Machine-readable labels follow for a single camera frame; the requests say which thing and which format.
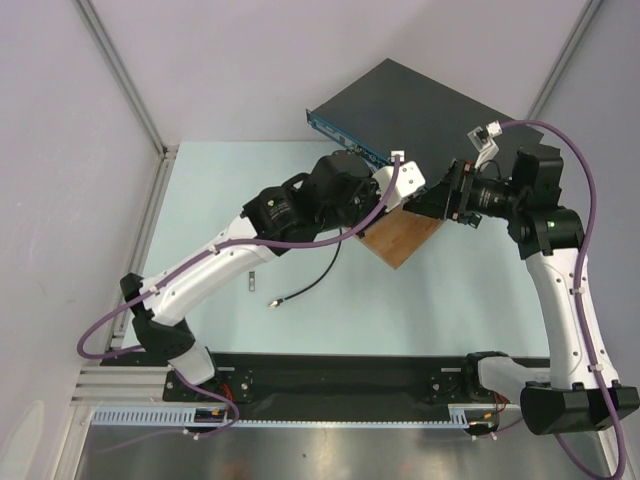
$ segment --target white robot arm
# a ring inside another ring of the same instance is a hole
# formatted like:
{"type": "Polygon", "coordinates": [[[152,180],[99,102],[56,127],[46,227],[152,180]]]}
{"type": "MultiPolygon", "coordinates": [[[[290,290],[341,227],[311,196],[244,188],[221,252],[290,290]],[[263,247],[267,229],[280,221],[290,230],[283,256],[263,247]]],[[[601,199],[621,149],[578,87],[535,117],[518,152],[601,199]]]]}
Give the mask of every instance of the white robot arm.
{"type": "MultiPolygon", "coordinates": [[[[402,152],[392,155],[404,162],[402,152]]],[[[236,239],[312,242],[320,232],[352,228],[380,210],[382,198],[388,199],[385,203],[391,209],[424,185],[415,162],[406,162],[402,171],[399,166],[395,169],[397,180],[387,191],[392,171],[393,167],[385,167],[374,174],[362,158],[345,151],[322,157],[311,174],[263,190],[227,229],[178,265],[153,277],[125,276],[120,286],[127,301],[152,292],[131,307],[140,344],[194,385],[213,378],[216,367],[189,330],[185,315],[238,275],[288,251],[250,244],[221,250],[217,246],[236,239]]]]}
{"type": "Polygon", "coordinates": [[[507,220],[509,236],[518,244],[540,299],[550,378],[501,352],[479,352],[467,357],[472,383],[520,404],[533,433],[604,429],[612,419],[601,388],[609,391],[620,418],[636,410],[640,400],[635,387],[620,384],[607,355],[591,300],[586,257],[582,269],[576,268],[585,234],[578,214],[558,205],[560,151],[546,145],[522,147],[510,178],[488,179],[482,165],[497,153],[493,137],[500,133],[497,123],[470,132],[480,152],[476,163],[456,160],[438,185],[404,208],[473,227],[481,215],[507,220]],[[574,277],[577,272],[580,278],[574,277]],[[580,300],[584,315],[577,310],[580,300]]]}

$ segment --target white table surface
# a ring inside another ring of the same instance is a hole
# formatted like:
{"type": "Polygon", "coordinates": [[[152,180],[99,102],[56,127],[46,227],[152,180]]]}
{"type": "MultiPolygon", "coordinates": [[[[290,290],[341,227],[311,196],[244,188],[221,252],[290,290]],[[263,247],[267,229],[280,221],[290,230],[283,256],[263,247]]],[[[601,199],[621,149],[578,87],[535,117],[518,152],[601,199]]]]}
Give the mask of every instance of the white table surface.
{"type": "MultiPolygon", "coordinates": [[[[183,143],[143,274],[174,265],[263,188],[310,171],[335,149],[331,142],[183,143]]],[[[192,310],[189,326],[214,352],[549,355],[533,282],[502,220],[484,218],[478,230],[448,222],[395,271],[349,239],[323,282],[267,307],[315,280],[334,249],[290,251],[259,267],[255,292],[241,275],[192,310]]],[[[137,343],[132,330],[125,346],[137,343]]]]}

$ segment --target connector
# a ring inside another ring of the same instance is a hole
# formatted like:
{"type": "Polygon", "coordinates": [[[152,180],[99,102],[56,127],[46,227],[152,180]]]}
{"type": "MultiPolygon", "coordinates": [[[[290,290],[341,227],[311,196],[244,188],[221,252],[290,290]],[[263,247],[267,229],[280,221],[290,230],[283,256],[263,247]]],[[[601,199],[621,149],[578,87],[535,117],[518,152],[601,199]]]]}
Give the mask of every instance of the connector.
{"type": "Polygon", "coordinates": [[[500,122],[492,122],[487,125],[487,133],[491,138],[502,135],[502,127],[500,126],[500,122]]]}
{"type": "Polygon", "coordinates": [[[391,160],[391,162],[395,162],[395,160],[398,159],[400,161],[400,163],[404,163],[404,150],[392,150],[391,151],[391,156],[389,157],[389,160],[391,160]]]}

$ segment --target black end cap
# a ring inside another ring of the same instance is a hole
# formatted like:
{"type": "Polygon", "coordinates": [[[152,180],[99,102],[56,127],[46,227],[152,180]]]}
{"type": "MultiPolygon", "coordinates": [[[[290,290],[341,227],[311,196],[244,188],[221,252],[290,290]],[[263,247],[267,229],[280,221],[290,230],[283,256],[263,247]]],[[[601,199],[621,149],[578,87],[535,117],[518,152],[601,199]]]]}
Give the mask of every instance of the black end cap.
{"type": "MultiPolygon", "coordinates": [[[[622,419],[640,407],[635,387],[609,388],[613,404],[622,419]]],[[[589,432],[612,425],[611,417],[599,389],[559,390],[528,385],[520,394],[522,416],[535,435],[589,432]]]]}

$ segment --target wooden board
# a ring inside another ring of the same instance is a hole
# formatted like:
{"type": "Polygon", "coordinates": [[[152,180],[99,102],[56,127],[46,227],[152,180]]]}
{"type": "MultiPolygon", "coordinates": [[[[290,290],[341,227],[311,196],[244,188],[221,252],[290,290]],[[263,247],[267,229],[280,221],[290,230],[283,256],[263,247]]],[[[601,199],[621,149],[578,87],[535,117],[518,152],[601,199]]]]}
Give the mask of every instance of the wooden board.
{"type": "Polygon", "coordinates": [[[398,207],[365,231],[360,241],[396,269],[402,265],[440,225],[441,220],[416,215],[398,207]]]}

